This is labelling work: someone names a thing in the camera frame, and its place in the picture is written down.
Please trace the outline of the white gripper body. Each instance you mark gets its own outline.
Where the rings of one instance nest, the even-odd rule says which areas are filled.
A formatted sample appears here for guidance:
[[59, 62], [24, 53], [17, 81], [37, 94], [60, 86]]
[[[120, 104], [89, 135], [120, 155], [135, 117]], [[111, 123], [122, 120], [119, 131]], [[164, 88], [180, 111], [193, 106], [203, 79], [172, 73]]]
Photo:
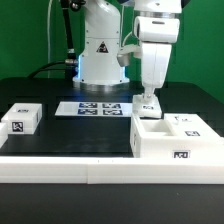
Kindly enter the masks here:
[[134, 35], [139, 40], [141, 79], [146, 90], [162, 87], [179, 26], [180, 21], [176, 18], [135, 18]]

